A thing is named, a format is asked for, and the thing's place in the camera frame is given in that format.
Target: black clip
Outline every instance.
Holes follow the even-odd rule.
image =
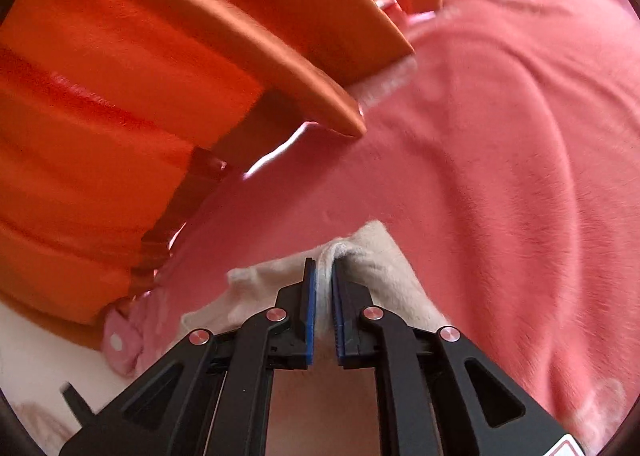
[[[374,306],[344,259],[332,296],[338,362],[375,368],[383,456],[543,456],[567,434],[456,328]]]
[[[282,288],[274,308],[239,330],[195,330],[94,414],[69,385],[63,396],[82,425],[61,456],[261,456],[273,371],[312,362],[316,263]]]

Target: pink blanket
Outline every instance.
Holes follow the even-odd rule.
[[[623,0],[446,0],[407,32],[417,71],[366,137],[309,125],[227,179],[106,338],[129,328],[144,368],[228,270],[378,219],[440,310],[594,454],[640,391],[638,19]]]

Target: pink fleece fabric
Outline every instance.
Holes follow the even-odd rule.
[[[638,19],[622,0],[446,0],[407,35],[417,71],[363,139],[310,125],[187,224],[138,366],[228,270],[379,219],[440,310],[593,454],[640,391]]]

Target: white towel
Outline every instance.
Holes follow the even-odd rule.
[[[409,262],[379,221],[351,237],[338,238],[284,259],[228,273],[220,298],[184,315],[176,341],[195,328],[222,333],[273,306],[278,290],[300,282],[306,257],[316,259],[316,341],[306,372],[277,371],[271,396],[267,454],[341,456],[380,453],[373,370],[345,371],[335,357],[331,315],[331,269],[345,257],[350,272],[370,290],[376,305],[410,326],[435,331],[449,322],[428,299]]]

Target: white surface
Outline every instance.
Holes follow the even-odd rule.
[[[117,333],[111,335],[111,337],[109,338],[109,343],[111,344],[111,347],[118,352],[122,351],[122,348],[124,347],[122,339]]]
[[[580,446],[575,442],[573,436],[565,434],[545,456],[584,456],[584,452],[582,452]]]
[[[9,402],[36,402],[75,432],[80,426],[60,394],[65,382],[94,411],[129,383],[101,353],[56,337],[0,303],[0,387]]]

